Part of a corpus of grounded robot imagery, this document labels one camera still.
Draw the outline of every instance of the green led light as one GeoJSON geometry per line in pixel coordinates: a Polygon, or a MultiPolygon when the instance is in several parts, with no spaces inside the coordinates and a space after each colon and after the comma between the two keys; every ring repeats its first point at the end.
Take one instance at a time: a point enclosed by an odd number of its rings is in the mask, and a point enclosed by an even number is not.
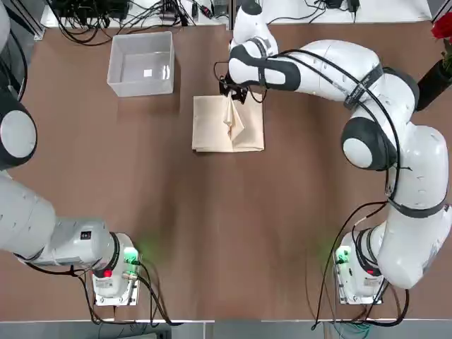
{"type": "Polygon", "coordinates": [[[348,263],[348,254],[350,253],[349,246],[339,246],[336,250],[336,258],[338,263],[348,263]]]}
{"type": "Polygon", "coordinates": [[[138,251],[133,247],[126,247],[124,249],[124,262],[132,263],[138,260],[138,251]]]}

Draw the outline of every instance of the connector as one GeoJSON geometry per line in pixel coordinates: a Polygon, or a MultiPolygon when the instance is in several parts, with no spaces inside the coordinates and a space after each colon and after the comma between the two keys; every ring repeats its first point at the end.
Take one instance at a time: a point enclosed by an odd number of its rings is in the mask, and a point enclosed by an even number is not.
{"type": "Polygon", "coordinates": [[[138,274],[136,272],[131,272],[131,271],[123,272],[122,278],[135,281],[138,279],[138,274]]]}

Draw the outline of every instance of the red flower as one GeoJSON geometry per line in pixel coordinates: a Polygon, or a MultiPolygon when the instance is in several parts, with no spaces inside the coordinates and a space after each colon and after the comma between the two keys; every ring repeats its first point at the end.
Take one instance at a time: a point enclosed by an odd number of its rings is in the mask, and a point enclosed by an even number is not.
{"type": "Polygon", "coordinates": [[[433,36],[436,39],[452,37],[452,12],[446,13],[433,25],[433,36]]]}

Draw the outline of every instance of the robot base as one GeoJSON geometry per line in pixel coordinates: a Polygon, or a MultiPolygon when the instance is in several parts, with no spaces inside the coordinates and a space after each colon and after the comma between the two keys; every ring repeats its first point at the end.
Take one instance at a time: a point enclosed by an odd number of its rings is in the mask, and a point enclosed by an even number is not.
{"type": "Polygon", "coordinates": [[[132,265],[138,260],[138,252],[130,238],[116,233],[119,240],[119,258],[111,277],[98,278],[93,275],[95,305],[97,306],[134,306],[138,303],[139,266],[132,265]]]}
{"type": "Polygon", "coordinates": [[[357,273],[357,270],[353,269],[352,263],[350,262],[337,263],[337,260],[335,260],[334,262],[336,262],[333,266],[335,287],[338,292],[340,303],[348,305],[372,304],[374,302],[374,298],[376,297],[376,293],[379,291],[379,288],[383,283],[383,277],[381,277],[381,279],[364,278],[364,285],[372,284],[372,287],[376,292],[374,295],[362,296],[356,293],[357,291],[356,284],[358,283],[359,277],[354,276],[353,274],[350,275],[350,272],[353,271],[357,273]]]}

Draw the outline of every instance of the beige cloth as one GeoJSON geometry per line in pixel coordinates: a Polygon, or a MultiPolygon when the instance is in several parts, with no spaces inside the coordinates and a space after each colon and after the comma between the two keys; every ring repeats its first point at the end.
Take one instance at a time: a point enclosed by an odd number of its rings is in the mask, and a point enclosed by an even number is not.
{"type": "MultiPolygon", "coordinates": [[[[254,95],[257,100],[261,95],[254,95]]],[[[262,104],[247,95],[242,105],[231,96],[194,97],[193,139],[198,152],[251,152],[264,149],[262,104]]]]}

